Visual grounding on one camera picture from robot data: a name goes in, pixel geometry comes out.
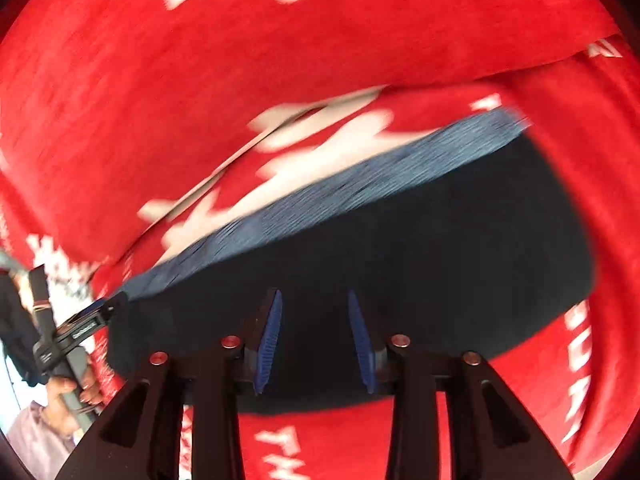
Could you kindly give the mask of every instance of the pink sleeve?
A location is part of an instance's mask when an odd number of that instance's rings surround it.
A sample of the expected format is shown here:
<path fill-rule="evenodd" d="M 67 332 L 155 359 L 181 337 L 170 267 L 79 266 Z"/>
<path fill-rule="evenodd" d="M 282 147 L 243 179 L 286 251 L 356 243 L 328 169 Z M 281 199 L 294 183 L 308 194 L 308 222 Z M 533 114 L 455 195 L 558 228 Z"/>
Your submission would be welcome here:
<path fill-rule="evenodd" d="M 18 414 L 6 437 L 36 480 L 54 480 L 75 444 L 44 423 L 41 411 L 42 406 L 32 402 Z"/>

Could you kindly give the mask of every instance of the red fabric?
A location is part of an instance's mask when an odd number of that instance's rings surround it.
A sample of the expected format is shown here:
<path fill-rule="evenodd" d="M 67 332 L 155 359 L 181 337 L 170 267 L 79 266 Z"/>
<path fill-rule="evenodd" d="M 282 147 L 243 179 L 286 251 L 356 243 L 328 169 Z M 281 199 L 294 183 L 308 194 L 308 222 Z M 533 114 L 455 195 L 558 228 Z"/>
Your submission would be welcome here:
<path fill-rule="evenodd" d="M 205 200 L 221 212 L 268 180 L 260 170 L 291 145 L 251 150 L 214 194 L 146 233 L 138 216 L 210 175 L 268 108 L 389 84 L 355 115 L 391 110 L 392 135 L 442 126 L 498 94 L 531 120 L 594 243 L 590 314 L 576 326 L 558 319 L 494 362 L 580 470 L 615 447 L 640 405 L 640 68 L 618 40 L 621 59 L 575 54 L 615 31 L 597 0 L 184 0 L 171 10 L 164 0 L 32 0 L 0 44 L 2 244 L 27 265 L 34 252 L 55 256 L 79 276 L 101 264 L 95 291 L 108 294 L 152 266 L 169 229 Z M 105 352 L 102 333 L 94 362 L 110 398 L 122 382 Z M 588 376 L 572 410 L 571 390 Z M 247 476 L 290 466 L 312 479 L 382 477 L 389 409 L 244 416 Z M 263 432 L 290 427 L 299 450 L 265 442 L 275 437 Z"/>

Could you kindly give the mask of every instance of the blue gripper pad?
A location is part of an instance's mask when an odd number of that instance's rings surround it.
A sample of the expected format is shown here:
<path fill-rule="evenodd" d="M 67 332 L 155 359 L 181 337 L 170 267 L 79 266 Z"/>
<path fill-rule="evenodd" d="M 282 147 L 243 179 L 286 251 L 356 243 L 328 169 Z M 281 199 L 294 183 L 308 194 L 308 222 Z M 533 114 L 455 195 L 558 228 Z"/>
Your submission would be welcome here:
<path fill-rule="evenodd" d="M 356 347 L 356 354 L 358 355 L 360 375 L 362 376 L 362 382 L 367 387 L 367 392 L 372 394 L 376 391 L 377 384 L 376 359 L 373 353 L 371 339 L 369 338 L 369 332 L 367 331 L 367 326 L 364 322 L 364 318 L 362 317 L 358 298 L 356 293 L 352 290 L 349 291 L 348 305 L 349 322 L 351 324 L 351 331 L 353 332 L 353 342 Z"/>
<path fill-rule="evenodd" d="M 278 343 L 278 334 L 280 333 L 281 319 L 282 293 L 277 290 L 273 297 L 273 303 L 271 303 L 267 322 L 264 325 L 260 345 L 258 346 L 258 357 L 254 377 L 254 391 L 256 394 L 261 394 L 269 382 L 271 365 L 273 365 L 273 357 L 276 353 L 276 345 Z"/>

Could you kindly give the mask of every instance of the person's arm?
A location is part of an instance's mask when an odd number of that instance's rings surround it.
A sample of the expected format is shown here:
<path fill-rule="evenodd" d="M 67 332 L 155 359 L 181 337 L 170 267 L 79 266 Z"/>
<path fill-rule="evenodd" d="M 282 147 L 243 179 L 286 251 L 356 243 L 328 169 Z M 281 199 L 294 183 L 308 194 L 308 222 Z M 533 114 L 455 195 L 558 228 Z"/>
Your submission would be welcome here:
<path fill-rule="evenodd" d="M 46 408 L 32 402 L 16 417 L 7 439 L 36 480 L 54 480 L 75 444 L 73 433 L 78 423 L 69 413 L 61 394 L 76 387 L 69 379 L 53 377 L 47 383 Z M 91 367 L 82 379 L 83 399 L 100 404 L 102 395 Z"/>

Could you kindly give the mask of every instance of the bolt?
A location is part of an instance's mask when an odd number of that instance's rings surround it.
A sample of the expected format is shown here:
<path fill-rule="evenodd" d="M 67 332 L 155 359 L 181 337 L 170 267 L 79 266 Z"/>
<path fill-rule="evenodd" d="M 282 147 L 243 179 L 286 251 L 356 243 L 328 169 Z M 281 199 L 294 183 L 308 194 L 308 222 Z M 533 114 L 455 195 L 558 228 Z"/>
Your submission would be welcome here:
<path fill-rule="evenodd" d="M 411 340 L 407 335 L 395 334 L 391 336 L 391 344 L 396 348 L 407 348 L 411 344 Z"/>
<path fill-rule="evenodd" d="M 166 352 L 153 352 L 149 358 L 149 362 L 155 366 L 163 365 L 169 356 Z"/>
<path fill-rule="evenodd" d="M 482 361 L 482 358 L 480 357 L 480 354 L 477 354 L 476 352 L 465 352 L 462 356 L 462 360 L 470 366 L 478 366 Z"/>
<path fill-rule="evenodd" d="M 232 348 L 238 348 L 240 346 L 240 338 L 237 335 L 228 335 L 222 338 L 220 341 L 222 348 L 231 350 Z"/>

